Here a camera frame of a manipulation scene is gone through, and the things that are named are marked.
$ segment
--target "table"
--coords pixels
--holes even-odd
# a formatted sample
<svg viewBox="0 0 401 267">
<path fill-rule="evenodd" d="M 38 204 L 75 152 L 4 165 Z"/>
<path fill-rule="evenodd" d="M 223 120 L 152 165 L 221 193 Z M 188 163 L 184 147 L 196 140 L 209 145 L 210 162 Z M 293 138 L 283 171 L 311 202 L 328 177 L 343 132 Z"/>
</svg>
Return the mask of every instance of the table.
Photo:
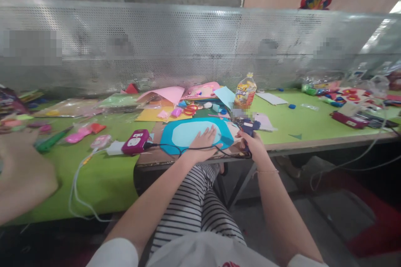
<svg viewBox="0 0 401 267">
<path fill-rule="evenodd" d="M 278 131 L 273 133 L 259 132 L 270 156 L 368 145 L 375 138 L 379 138 L 378 143 L 384 143 L 397 138 L 392 132 L 383 132 L 377 136 L 376 129 L 357 130 L 341 124 L 329 116 L 334 107 L 299 90 L 273 91 L 272 93 L 297 107 L 292 110 L 288 108 L 288 105 L 273 106 L 260 97 L 255 97 L 251 110 L 266 114 L 273 126 L 278 128 Z M 313 111 L 304 108 L 301 106 L 303 103 L 320 109 Z M 401 123 L 396 118 L 398 112 L 398 108 L 390 108 L 388 118 Z M 71 118 L 52 118 L 52 120 L 56 130 L 65 129 L 74 121 Z M 118 141 L 126 141 L 136 129 L 145 128 L 151 131 L 155 125 L 155 122 L 134 121 L 131 114 L 96 116 L 92 122 L 94 120 L 108 126 L 100 134 L 110 134 Z M 68 211 L 72 179 L 80 161 L 90 154 L 89 145 L 94 139 L 95 136 L 89 135 L 76 145 L 56 145 L 50 153 L 45 154 L 45 157 L 56 166 L 60 188 L 34 210 L 15 219 L 13 224 L 73 217 Z M 108 157 L 105 153 L 96 154 L 80 172 L 78 191 L 81 198 L 91 204 L 98 214 L 126 210 L 138 197 L 133 185 L 133 170 L 138 158 L 139 156 Z M 213 158 L 210 163 L 233 160 L 236 159 Z M 168 163 L 171 163 L 169 158 L 160 162 L 159 166 L 137 165 L 137 167 L 154 170 L 167 168 Z M 235 204 L 255 168 L 256 166 L 252 166 L 250 169 L 244 169 L 228 201 L 229 206 Z M 74 202 L 74 207 L 81 214 L 90 214 L 88 209 L 79 206 L 77 202 Z"/>
</svg>

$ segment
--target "green pen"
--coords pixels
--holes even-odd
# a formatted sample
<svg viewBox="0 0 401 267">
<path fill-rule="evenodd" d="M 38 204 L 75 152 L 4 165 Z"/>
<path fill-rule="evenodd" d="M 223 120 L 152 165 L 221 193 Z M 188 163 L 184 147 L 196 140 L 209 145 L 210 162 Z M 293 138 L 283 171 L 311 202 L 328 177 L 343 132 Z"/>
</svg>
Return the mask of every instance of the green pen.
<svg viewBox="0 0 401 267">
<path fill-rule="evenodd" d="M 49 152 L 50 148 L 54 146 L 59 140 L 61 140 L 71 129 L 73 126 L 64 129 L 63 131 L 56 133 L 54 136 L 48 138 L 46 141 L 41 143 L 36 147 L 36 150 L 40 153 Z"/>
</svg>

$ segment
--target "person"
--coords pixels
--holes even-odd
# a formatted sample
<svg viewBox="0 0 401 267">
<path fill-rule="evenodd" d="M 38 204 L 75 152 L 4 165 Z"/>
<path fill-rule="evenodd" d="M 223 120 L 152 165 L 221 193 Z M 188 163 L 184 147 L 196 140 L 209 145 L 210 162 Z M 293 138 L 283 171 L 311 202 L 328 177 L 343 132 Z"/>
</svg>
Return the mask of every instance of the person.
<svg viewBox="0 0 401 267">
<path fill-rule="evenodd" d="M 0 225 L 32 210 L 58 188 L 54 165 L 33 147 L 38 133 L 0 126 Z"/>
<path fill-rule="evenodd" d="M 199 132 L 190 148 L 124 213 L 87 267 L 136 267 L 155 231 L 148 267 L 276 266 L 249 249 L 235 221 L 214 194 L 218 165 L 199 164 L 216 151 L 216 129 Z M 263 212 L 280 266 L 326 266 L 293 205 L 260 136 L 240 131 L 257 164 Z"/>
</svg>

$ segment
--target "hand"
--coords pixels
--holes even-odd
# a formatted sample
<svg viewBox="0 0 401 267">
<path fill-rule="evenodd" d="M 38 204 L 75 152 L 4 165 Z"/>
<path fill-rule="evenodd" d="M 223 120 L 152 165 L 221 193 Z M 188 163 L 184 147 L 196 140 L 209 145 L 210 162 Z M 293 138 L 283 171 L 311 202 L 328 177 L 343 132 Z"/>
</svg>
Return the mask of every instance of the hand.
<svg viewBox="0 0 401 267">
<path fill-rule="evenodd" d="M 249 151 L 252 153 L 254 159 L 267 155 L 266 148 L 257 132 L 254 131 L 254 137 L 252 138 L 247 133 L 239 131 L 236 138 L 242 138 L 240 144 L 242 149 L 245 149 L 245 141 L 248 143 Z"/>
<path fill-rule="evenodd" d="M 186 150 L 182 156 L 185 156 L 193 161 L 193 164 L 200 163 L 206 161 L 211 158 L 217 151 L 217 149 L 212 146 L 214 138 L 216 136 L 216 128 L 212 125 L 211 129 L 207 128 L 205 132 L 202 134 L 201 132 L 195 137 L 192 141 L 189 148 L 202 148 L 202 147 L 210 147 L 209 149 L 200 149 L 200 150 Z M 217 144 L 218 148 L 223 147 L 223 144 Z"/>
<path fill-rule="evenodd" d="M 8 134 L 0 134 L 0 157 L 15 152 L 16 149 L 32 146 L 38 137 L 39 130 L 29 128 Z"/>
</svg>

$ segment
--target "sleeve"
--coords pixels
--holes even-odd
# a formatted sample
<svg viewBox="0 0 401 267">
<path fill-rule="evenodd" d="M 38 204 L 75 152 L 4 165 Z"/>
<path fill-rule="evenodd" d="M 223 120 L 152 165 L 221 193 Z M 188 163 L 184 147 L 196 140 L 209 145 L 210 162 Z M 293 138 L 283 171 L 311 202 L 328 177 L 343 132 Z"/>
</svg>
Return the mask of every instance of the sleeve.
<svg viewBox="0 0 401 267">
<path fill-rule="evenodd" d="M 328 267 L 328 266 L 326 264 L 322 264 L 307 257 L 304 257 L 301 254 L 297 254 L 288 263 L 288 267 Z"/>
<path fill-rule="evenodd" d="M 86 267 L 137 267 L 138 261 L 135 246 L 127 239 L 116 238 L 104 243 Z"/>
</svg>

